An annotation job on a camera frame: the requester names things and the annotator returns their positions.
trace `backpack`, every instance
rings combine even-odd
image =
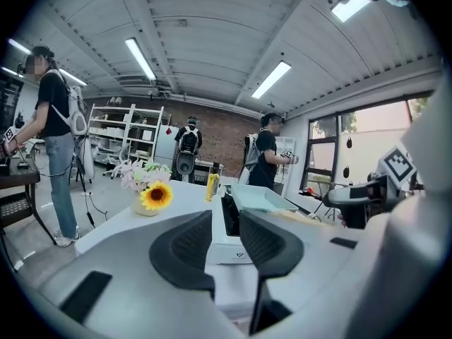
[[[259,156],[262,154],[262,152],[257,148],[257,145],[256,145],[258,137],[259,137],[258,133],[249,134],[247,136],[247,138],[249,140],[249,149],[248,149],[248,153],[246,154],[246,158],[245,158],[245,167],[250,172],[253,170],[254,166],[256,166]]]
[[[46,74],[54,73],[63,81],[68,92],[69,100],[69,117],[65,117],[61,112],[52,105],[54,111],[63,119],[74,136],[83,136],[88,131],[88,125],[86,124],[85,116],[83,115],[83,108],[86,107],[86,103],[83,101],[82,92],[80,87],[68,87],[63,79],[63,76],[57,69],[50,69]]]
[[[179,149],[196,152],[198,150],[198,129],[191,130],[190,126],[186,126],[185,129],[186,131],[179,141]]]

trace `light blue tray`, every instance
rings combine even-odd
[[[237,210],[296,211],[298,207],[266,187],[231,184]]]

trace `ceiling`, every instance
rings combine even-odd
[[[124,40],[135,37],[157,85],[174,94],[257,112],[296,112],[368,81],[437,70],[439,50],[421,20],[385,0],[341,23],[336,0],[41,0],[13,39],[46,44],[84,80],[85,97],[146,95],[150,84]],[[23,54],[9,47],[4,65]],[[292,69],[260,100],[258,84]]]

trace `fluorescent light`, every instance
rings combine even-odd
[[[68,73],[67,71],[63,70],[63,69],[58,69],[61,73],[63,73],[65,76],[67,76],[68,78],[72,79],[73,81],[77,82],[78,84],[81,85],[88,85],[87,83],[85,83],[84,81],[81,81],[80,79],[76,78],[75,76],[73,76],[72,74]]]
[[[350,0],[346,4],[339,3],[331,11],[340,21],[344,22],[364,8],[369,2],[369,0]]]
[[[253,93],[252,97],[259,99],[262,95],[269,90],[278,80],[284,76],[289,70],[291,66],[286,64],[284,61],[281,61],[278,66],[270,73],[270,75],[263,81],[263,83],[256,89],[256,92]]]
[[[11,44],[13,47],[16,47],[19,50],[22,50],[24,53],[28,54],[30,53],[30,50],[24,47],[23,45],[20,45],[18,42],[12,39],[8,39],[8,43]]]
[[[135,38],[130,38],[126,40],[126,45],[132,52],[133,56],[135,57],[138,64],[140,64],[140,67],[143,69],[145,75],[152,81],[156,79],[155,74],[153,70],[150,68],[148,62],[146,61],[146,58],[144,57],[140,47],[138,46]]]
[[[13,74],[14,76],[18,76],[20,78],[23,78],[22,74],[17,74],[15,71],[12,71],[11,69],[5,68],[4,66],[1,67],[4,71],[7,71],[10,74]]]

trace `black t-shirt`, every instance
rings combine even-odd
[[[193,124],[189,124],[189,127],[191,128],[191,130],[194,130],[196,128]],[[177,132],[177,135],[174,138],[174,140],[179,142],[185,132],[186,132],[185,127],[180,128],[180,130],[179,130],[179,132]],[[203,135],[201,134],[201,131],[199,129],[198,129],[197,136],[198,136],[198,149],[199,149],[203,145]]]
[[[275,181],[278,166],[267,163],[264,155],[266,150],[274,150],[276,155],[276,139],[273,133],[267,130],[261,131],[256,140],[256,147],[262,154],[258,157],[256,166],[249,175],[249,184],[273,189],[273,182]]]
[[[61,114],[69,117],[69,101],[66,85],[55,73],[47,73],[41,79],[35,109],[42,102],[49,103],[49,114],[47,115],[47,121],[42,135],[44,137],[63,136],[69,133],[71,131],[69,126],[55,112],[55,109],[52,108],[52,105],[54,105]]]

